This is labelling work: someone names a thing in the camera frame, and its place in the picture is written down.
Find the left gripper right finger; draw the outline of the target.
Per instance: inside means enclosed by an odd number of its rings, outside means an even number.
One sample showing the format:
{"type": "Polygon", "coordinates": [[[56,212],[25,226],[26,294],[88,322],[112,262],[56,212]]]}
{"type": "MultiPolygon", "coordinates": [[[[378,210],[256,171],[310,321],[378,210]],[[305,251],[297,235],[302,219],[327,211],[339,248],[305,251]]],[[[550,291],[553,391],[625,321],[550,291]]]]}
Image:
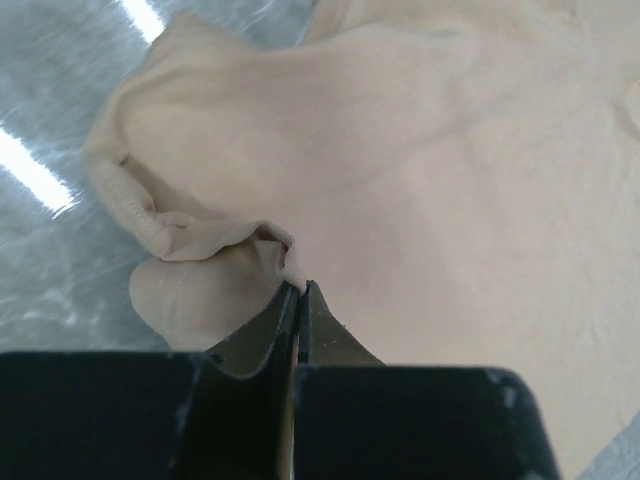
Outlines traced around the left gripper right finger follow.
{"type": "Polygon", "coordinates": [[[387,366],[332,315],[316,283],[300,310],[297,479],[556,479],[536,400],[493,367],[387,366]]]}

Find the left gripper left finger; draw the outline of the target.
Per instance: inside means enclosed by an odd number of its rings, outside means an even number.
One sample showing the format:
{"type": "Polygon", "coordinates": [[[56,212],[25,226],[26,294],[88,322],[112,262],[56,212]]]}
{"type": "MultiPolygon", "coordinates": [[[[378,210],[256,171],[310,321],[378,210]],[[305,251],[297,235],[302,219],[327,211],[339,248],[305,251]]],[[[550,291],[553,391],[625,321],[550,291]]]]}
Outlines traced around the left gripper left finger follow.
{"type": "Polygon", "coordinates": [[[204,352],[1,357],[5,479],[276,479],[298,290],[204,352]]]}

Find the beige t shirt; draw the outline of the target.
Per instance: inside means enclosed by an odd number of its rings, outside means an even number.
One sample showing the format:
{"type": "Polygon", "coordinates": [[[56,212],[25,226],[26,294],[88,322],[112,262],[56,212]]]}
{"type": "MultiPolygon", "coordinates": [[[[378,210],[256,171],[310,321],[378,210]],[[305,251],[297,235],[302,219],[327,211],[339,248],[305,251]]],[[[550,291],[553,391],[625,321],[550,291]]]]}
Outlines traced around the beige t shirt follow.
{"type": "Polygon", "coordinates": [[[175,350],[314,280],[383,361],[520,373],[566,477],[638,411],[635,1],[322,1],[275,51],[180,14],[84,158],[175,350]]]}

